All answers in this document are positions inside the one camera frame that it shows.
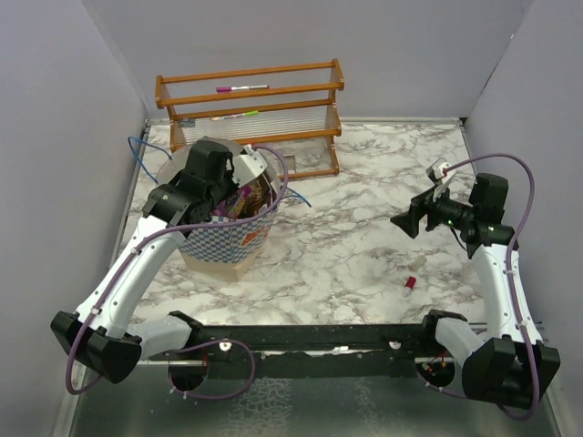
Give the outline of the brown kettle chips bag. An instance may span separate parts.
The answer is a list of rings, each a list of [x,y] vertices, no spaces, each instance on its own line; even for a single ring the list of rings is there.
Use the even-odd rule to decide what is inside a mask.
[[[269,205],[272,200],[271,185],[269,180],[260,176],[250,183],[251,193],[247,197],[241,216],[250,218],[257,215],[261,208]]]

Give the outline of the small beige cork piece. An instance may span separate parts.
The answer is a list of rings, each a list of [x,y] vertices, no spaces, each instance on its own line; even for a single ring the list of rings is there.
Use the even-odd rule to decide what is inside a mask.
[[[420,256],[409,264],[408,268],[411,271],[418,271],[427,262],[426,256]]]

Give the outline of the purple snack packet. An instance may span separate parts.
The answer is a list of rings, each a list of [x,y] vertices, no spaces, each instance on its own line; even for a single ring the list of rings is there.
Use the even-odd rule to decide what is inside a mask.
[[[246,219],[251,216],[251,185],[239,188],[213,210],[212,215],[226,219]]]

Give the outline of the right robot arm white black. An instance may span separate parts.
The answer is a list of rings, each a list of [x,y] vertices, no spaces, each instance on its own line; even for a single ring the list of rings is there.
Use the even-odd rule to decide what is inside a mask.
[[[483,292],[486,334],[474,332],[460,314],[430,310],[418,334],[420,349],[430,356],[450,353],[461,367],[466,398],[528,410],[557,374],[560,357],[544,344],[530,316],[515,231],[501,222],[507,192],[505,178],[480,173],[464,204],[435,183],[391,221],[412,239],[421,219],[427,230],[444,225],[458,231]]]

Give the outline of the pink marker pen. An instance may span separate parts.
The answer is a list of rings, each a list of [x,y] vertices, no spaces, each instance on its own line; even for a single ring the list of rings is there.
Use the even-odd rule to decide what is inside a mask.
[[[232,93],[232,92],[244,92],[244,91],[255,91],[255,90],[267,90],[270,86],[267,84],[260,85],[246,85],[246,86],[217,86],[215,91],[219,94]]]

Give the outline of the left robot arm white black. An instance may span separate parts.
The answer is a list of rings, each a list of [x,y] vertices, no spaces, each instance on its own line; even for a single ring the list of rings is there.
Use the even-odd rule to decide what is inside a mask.
[[[143,359],[173,351],[187,360],[199,353],[201,337],[183,316],[139,324],[132,316],[169,256],[192,231],[215,228],[211,213],[264,169],[253,146],[204,137],[189,148],[183,167],[148,194],[130,241],[106,277],[74,311],[59,311],[50,323],[67,355],[69,393],[82,393],[73,383],[75,363],[119,383]]]

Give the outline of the small red lip balm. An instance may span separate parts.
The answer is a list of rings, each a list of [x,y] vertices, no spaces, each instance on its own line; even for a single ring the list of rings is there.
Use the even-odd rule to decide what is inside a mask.
[[[410,276],[407,278],[404,288],[403,288],[403,295],[408,297],[411,295],[412,291],[414,290],[414,286],[416,283],[416,277]]]

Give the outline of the green marker pen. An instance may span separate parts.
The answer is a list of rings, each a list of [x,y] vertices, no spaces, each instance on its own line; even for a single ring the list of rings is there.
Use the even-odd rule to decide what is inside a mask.
[[[259,110],[252,110],[252,111],[240,112],[240,113],[229,114],[229,115],[224,115],[224,116],[215,116],[215,117],[210,117],[210,121],[217,122],[217,121],[237,119],[237,118],[242,118],[242,117],[254,117],[254,116],[259,115],[259,113],[260,113]]]

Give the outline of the blue checkered paper bag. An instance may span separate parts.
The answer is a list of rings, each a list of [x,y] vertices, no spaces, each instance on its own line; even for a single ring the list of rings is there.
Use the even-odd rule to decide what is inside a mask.
[[[275,149],[253,148],[262,155]],[[228,219],[212,215],[213,188],[224,171],[225,158],[239,155],[243,147],[226,139],[203,137],[188,147],[181,168],[164,178],[149,194],[142,208],[127,254],[153,273],[179,251],[193,269],[220,269],[249,258],[263,245],[280,203],[285,198],[286,172],[268,163],[261,176],[271,185],[269,205],[250,218]]]

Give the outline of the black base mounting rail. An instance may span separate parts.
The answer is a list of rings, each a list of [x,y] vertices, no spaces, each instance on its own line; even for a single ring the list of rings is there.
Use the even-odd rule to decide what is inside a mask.
[[[421,323],[340,325],[203,325],[183,352],[152,357],[184,376],[216,380],[413,378],[423,361],[448,358]]]

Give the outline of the wooden two-tier shelf rack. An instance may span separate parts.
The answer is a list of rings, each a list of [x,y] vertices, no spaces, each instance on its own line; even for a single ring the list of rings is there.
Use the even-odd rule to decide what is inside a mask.
[[[336,176],[335,140],[342,134],[336,97],[345,86],[338,59],[215,73],[157,76],[154,98],[169,116],[171,151],[200,137],[239,145],[293,143],[319,138],[328,154],[319,168],[295,179]]]

